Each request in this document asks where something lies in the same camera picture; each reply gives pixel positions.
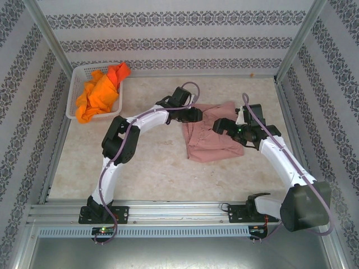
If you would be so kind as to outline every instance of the floor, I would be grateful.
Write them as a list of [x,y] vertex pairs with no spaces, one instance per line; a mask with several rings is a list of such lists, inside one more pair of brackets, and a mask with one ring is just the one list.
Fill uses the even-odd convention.
[[[166,77],[128,78],[123,83],[121,115],[139,114],[186,81],[201,87],[198,103],[220,104],[233,100],[243,105],[260,103],[267,124],[276,125],[290,148],[287,130],[271,78]],[[70,124],[50,199],[88,198],[102,167],[101,141],[111,120]],[[134,158],[123,168],[114,198],[151,201],[245,201],[247,196],[270,192],[285,196],[284,185],[267,159],[254,149],[245,155],[211,163],[187,159],[181,124],[171,122],[140,137]]]

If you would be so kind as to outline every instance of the white basket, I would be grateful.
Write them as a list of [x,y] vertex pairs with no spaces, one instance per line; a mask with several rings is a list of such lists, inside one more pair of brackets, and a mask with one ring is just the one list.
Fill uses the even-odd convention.
[[[100,69],[107,74],[108,66],[116,66],[120,63],[94,63],[76,67],[72,72],[70,91],[68,93],[66,116],[69,119],[76,119],[76,99],[84,92],[84,82],[92,80],[91,73]],[[122,83],[119,85],[119,98],[114,102],[111,112],[94,115],[92,120],[109,119],[117,116],[122,109]]]

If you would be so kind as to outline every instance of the purple cable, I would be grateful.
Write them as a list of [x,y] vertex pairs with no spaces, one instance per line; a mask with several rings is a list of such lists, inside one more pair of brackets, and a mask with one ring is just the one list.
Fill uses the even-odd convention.
[[[189,105],[185,105],[185,106],[182,106],[182,107],[180,107],[180,108],[159,108],[159,109],[151,109],[151,110],[148,110],[148,111],[143,112],[142,114],[140,114],[136,119],[134,119],[134,120],[130,123],[130,125],[128,125],[127,130],[126,130],[126,133],[125,133],[125,137],[123,138],[123,141],[122,141],[122,143],[121,143],[121,146],[119,147],[119,150],[117,151],[115,157],[112,158],[112,159],[107,163],[107,165],[105,166],[105,168],[103,169],[103,171],[102,171],[102,173],[101,173],[101,175],[100,175],[100,179],[99,179],[99,195],[100,195],[100,199],[101,199],[101,203],[102,203],[103,207],[106,209],[107,213],[109,213],[109,215],[112,217],[112,219],[113,219],[113,221],[114,221],[114,233],[112,234],[112,236],[111,236],[108,240],[106,240],[105,242],[101,242],[101,245],[105,245],[105,244],[111,242],[111,241],[115,238],[115,236],[117,235],[117,225],[118,225],[116,217],[112,214],[111,210],[110,210],[110,209],[108,208],[108,206],[106,205],[105,200],[104,200],[103,195],[102,195],[102,180],[103,180],[104,174],[106,173],[107,169],[110,167],[110,164],[113,163],[113,162],[119,157],[119,155],[121,154],[121,152],[122,152],[122,150],[123,150],[123,147],[125,146],[125,143],[126,143],[126,140],[127,140],[127,135],[128,135],[128,132],[129,132],[131,126],[132,126],[135,122],[137,122],[140,118],[142,118],[143,116],[146,116],[146,115],[148,115],[148,114],[150,114],[150,113],[152,113],[152,112],[156,112],[156,111],[169,111],[169,110],[182,110],[182,109],[186,109],[186,108],[189,108],[191,105],[193,105],[194,103],[197,102],[198,98],[200,97],[200,87],[199,87],[196,83],[194,83],[194,82],[192,82],[192,81],[189,81],[189,82],[184,83],[184,84],[182,85],[182,88],[183,88],[184,86],[186,86],[187,84],[193,84],[193,85],[195,85],[195,86],[197,87],[197,91],[198,91],[198,92],[197,92],[197,95],[195,95],[193,101],[192,101],[191,103],[189,103]],[[94,238],[95,244],[99,243],[99,242],[96,240],[96,239],[97,239],[97,236],[98,236],[98,234],[96,234],[96,235],[95,235],[95,238]]]
[[305,183],[307,183],[307,185],[309,186],[309,188],[314,192],[315,196],[319,199],[319,201],[321,202],[321,204],[324,206],[326,213],[329,216],[329,222],[330,222],[330,226],[328,231],[325,231],[323,233],[317,233],[315,231],[312,230],[308,230],[311,233],[314,233],[316,235],[328,235],[330,234],[333,229],[334,229],[334,221],[333,221],[333,215],[330,212],[330,209],[328,207],[328,205],[326,204],[326,202],[324,201],[324,199],[322,198],[322,196],[319,194],[319,192],[314,188],[314,186],[309,182],[309,180],[305,177],[304,173],[301,171],[301,169],[297,166],[297,164],[295,163],[295,161],[291,158],[290,154],[287,152],[287,150],[274,138],[274,136],[268,131],[268,129],[260,122],[260,120],[257,118],[257,116],[254,114],[254,112],[252,111],[251,107],[249,106],[249,96],[244,93],[242,95],[243,97],[243,101],[245,102],[245,105],[248,109],[248,111],[251,113],[253,119],[256,120],[256,122],[258,122],[259,126],[268,134],[268,136],[273,140],[273,142],[280,148],[280,150],[282,150],[285,154],[285,156],[287,157],[287,159],[291,162],[291,164],[293,165],[293,167],[295,168],[295,170],[299,173],[299,175],[302,177],[302,179],[305,181]]

